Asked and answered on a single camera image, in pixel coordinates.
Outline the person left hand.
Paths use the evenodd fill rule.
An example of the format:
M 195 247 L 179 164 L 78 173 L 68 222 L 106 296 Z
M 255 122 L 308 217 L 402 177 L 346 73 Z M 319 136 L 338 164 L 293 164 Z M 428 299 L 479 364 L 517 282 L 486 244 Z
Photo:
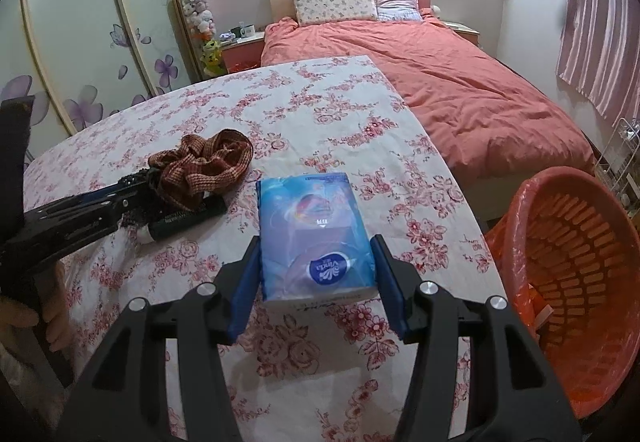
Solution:
M 52 352 L 65 349 L 73 338 L 70 327 L 70 315 L 66 307 L 66 291 L 64 288 L 64 265 L 58 262 L 54 267 L 54 284 L 46 293 L 41 313 L 37 313 L 28 306 L 15 300 L 1 297 L 1 344 L 9 352 L 16 353 L 17 329 L 32 328 L 43 319 L 46 328 L 47 348 Z

